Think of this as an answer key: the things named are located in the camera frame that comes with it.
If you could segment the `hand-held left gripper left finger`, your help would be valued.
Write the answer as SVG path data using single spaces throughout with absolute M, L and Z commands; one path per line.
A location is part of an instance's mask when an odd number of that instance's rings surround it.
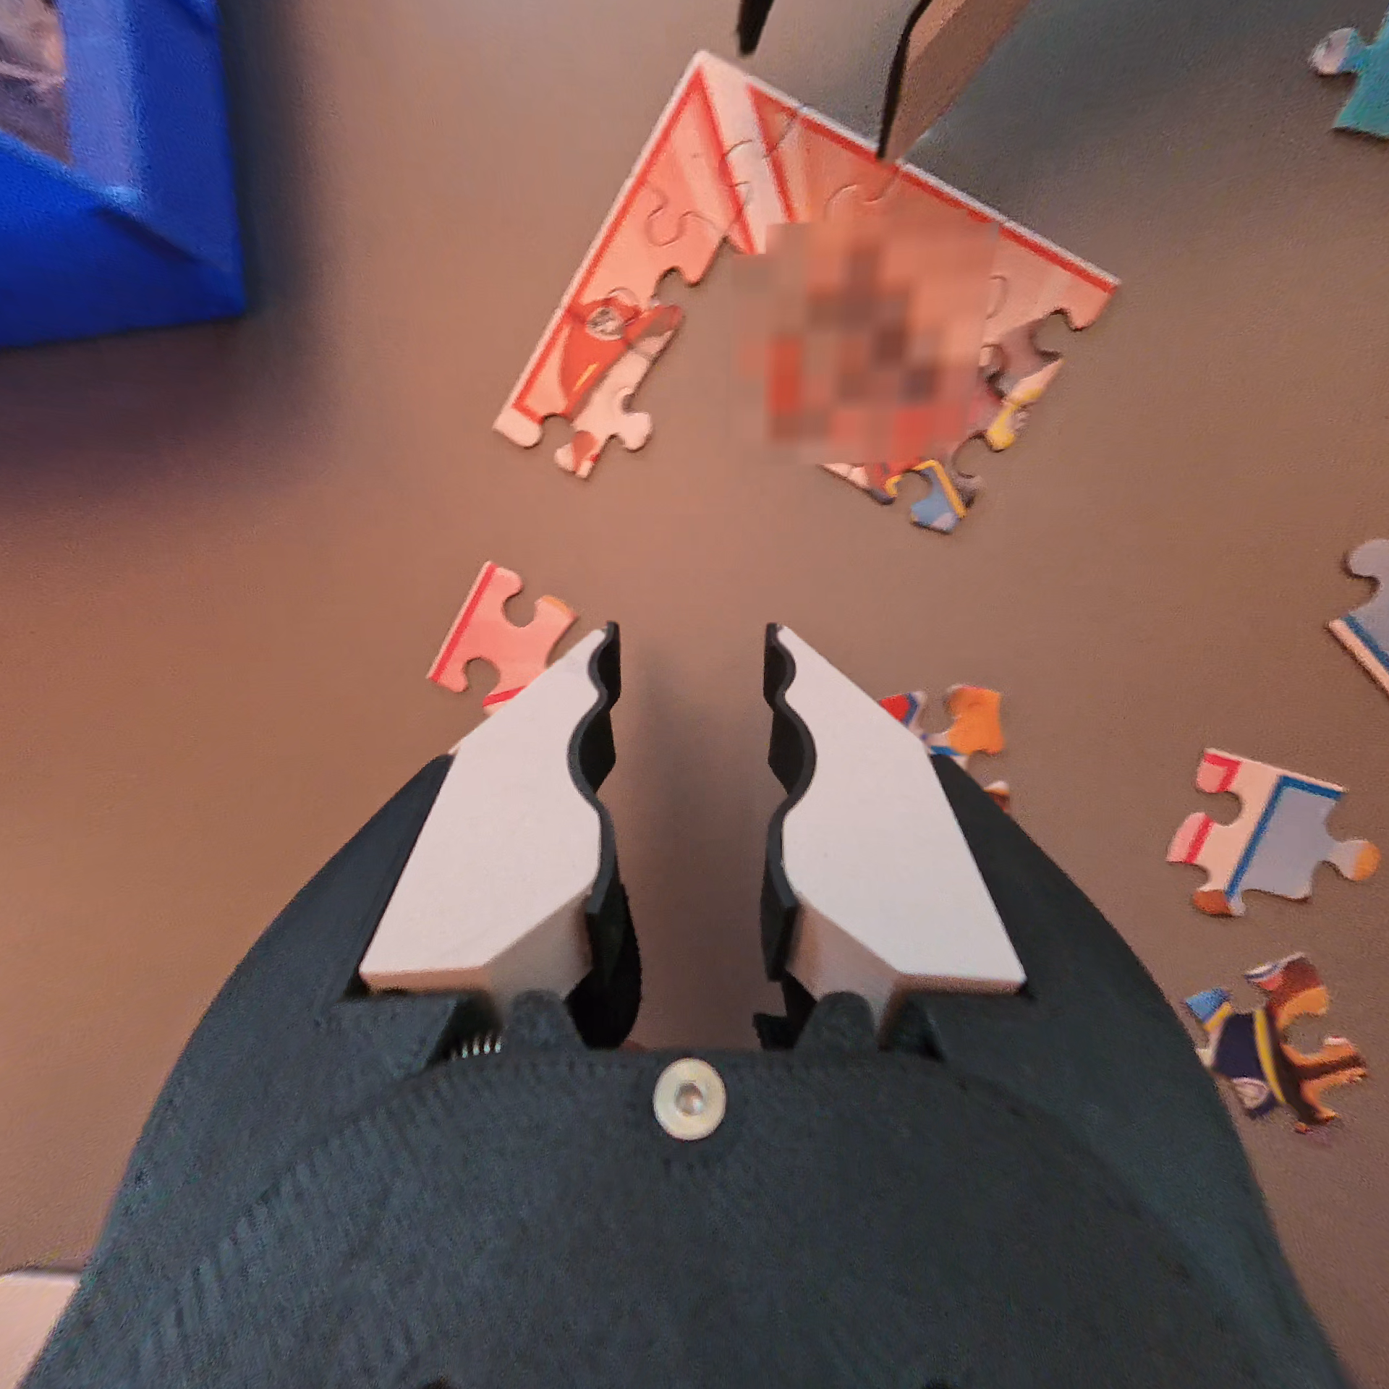
M 560 997 L 590 1048 L 620 1048 L 639 958 L 613 820 L 620 628 L 585 635 L 459 739 L 358 964 L 373 992 Z

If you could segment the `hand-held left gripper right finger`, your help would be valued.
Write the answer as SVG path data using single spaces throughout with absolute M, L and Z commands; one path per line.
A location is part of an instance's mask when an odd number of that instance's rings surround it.
M 882 1039 L 917 994 L 1015 996 L 1026 974 L 925 746 L 788 625 L 765 630 L 768 820 L 758 928 L 790 1048 L 815 1005 L 854 996 Z

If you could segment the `white puzzle piece orange knob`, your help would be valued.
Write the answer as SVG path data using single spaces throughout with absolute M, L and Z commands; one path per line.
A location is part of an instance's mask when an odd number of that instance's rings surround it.
M 878 700 L 894 721 L 906 726 L 930 756 L 947 757 L 967 771 L 973 756 L 995 757 L 1003 752 L 1002 695 L 993 688 L 950 685 L 942 693 L 945 728 L 930 729 L 932 698 L 924 688 L 892 693 Z

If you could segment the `red fire dog puzzle section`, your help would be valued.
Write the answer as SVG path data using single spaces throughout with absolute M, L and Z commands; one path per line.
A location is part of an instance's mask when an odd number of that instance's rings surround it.
M 777 447 L 901 466 L 980 442 L 1013 445 L 1063 356 L 1051 319 L 1092 326 L 1119 280 L 997 208 L 737 66 L 699 51 L 494 420 L 517 447 L 563 422 L 560 470 L 588 476 L 616 440 L 653 430 L 633 407 L 722 250 L 752 271 L 758 420 Z

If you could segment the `red uniform puzzle piece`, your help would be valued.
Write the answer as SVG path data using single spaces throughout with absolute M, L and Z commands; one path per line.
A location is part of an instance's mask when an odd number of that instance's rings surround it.
M 962 475 L 950 463 L 939 460 L 916 460 L 901 466 L 823 461 L 820 468 L 881 506 L 892 504 L 904 480 L 922 481 L 925 490 L 912 501 L 909 518 L 912 526 L 935 533 L 952 533 L 982 491 L 978 478 Z

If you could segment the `blue white red-striped puzzle piece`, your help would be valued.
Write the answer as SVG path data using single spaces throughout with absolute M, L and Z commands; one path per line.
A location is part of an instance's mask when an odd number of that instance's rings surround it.
M 1344 795 L 1339 786 L 1212 748 L 1203 751 L 1193 786 L 1200 794 L 1231 794 L 1240 804 L 1231 822 L 1188 814 L 1165 853 L 1169 863 L 1205 873 L 1192 903 L 1207 915 L 1241 916 L 1250 891 L 1304 900 L 1322 863 L 1352 881 L 1379 868 L 1377 845 L 1334 838 L 1327 830 L 1331 810 Z

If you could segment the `blue uniform dog puzzle piece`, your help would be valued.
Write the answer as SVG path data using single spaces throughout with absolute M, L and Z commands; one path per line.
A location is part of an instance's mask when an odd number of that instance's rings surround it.
M 1240 1010 L 1225 987 L 1183 999 L 1185 1012 L 1202 1029 L 1197 1055 L 1223 1082 L 1251 1120 L 1289 1111 L 1298 1133 L 1336 1123 L 1326 1091 L 1362 1083 L 1369 1068 L 1362 1052 L 1344 1035 L 1326 1035 L 1314 1050 L 1289 1039 L 1291 1024 L 1321 1019 L 1329 992 L 1316 964 L 1303 951 L 1253 966 L 1243 974 L 1261 997 Z

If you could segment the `grey desk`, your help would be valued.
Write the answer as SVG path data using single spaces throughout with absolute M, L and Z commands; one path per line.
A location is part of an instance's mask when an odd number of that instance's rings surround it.
M 1385 1386 L 1385 865 L 1207 918 L 1165 863 L 1205 748 L 1344 787 L 1385 850 L 1385 696 L 1326 624 L 1385 536 L 1385 144 L 1307 56 L 1385 3 L 1031 3 L 912 162 L 1112 273 L 952 534 L 763 447 L 750 265 L 572 480 L 492 432 L 691 55 L 735 3 L 224 3 L 252 313 L 3 357 L 3 1268 L 87 1257 L 223 979 L 479 719 L 426 670 L 479 564 L 620 625 L 611 807 L 636 1039 L 730 1048 L 775 804 L 760 635 L 871 695 L 1002 695 L 1018 822 L 1178 1007 L 1303 949 L 1369 1078 L 1235 1115 L 1355 1386 Z

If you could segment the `pink striped puzzle piece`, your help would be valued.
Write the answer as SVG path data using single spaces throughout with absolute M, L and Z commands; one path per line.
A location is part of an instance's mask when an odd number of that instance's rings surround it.
M 512 569 L 486 561 L 428 670 L 429 681 L 462 693 L 471 662 L 492 666 L 497 680 L 482 698 L 486 716 L 510 703 L 545 671 L 552 650 L 578 619 L 563 600 L 539 595 L 529 622 L 514 624 L 505 604 L 522 587 L 524 581 Z

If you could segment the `teal puzzle piece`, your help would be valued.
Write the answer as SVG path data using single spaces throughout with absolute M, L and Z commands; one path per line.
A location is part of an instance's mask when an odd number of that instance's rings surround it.
M 1372 40 L 1355 28 L 1332 30 L 1312 46 L 1307 65 L 1324 78 L 1352 78 L 1331 131 L 1387 141 L 1387 18 Z

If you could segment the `white stand base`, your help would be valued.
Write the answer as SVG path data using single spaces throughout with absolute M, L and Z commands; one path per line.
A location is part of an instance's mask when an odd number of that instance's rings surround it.
M 1 1275 L 1 1387 L 18 1387 L 71 1301 L 81 1273 L 19 1270 Z

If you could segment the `blue plastic bin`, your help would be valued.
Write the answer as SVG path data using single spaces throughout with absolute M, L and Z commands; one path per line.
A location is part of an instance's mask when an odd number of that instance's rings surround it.
M 4 349 L 244 313 L 219 38 L 211 2 L 3 3 Z

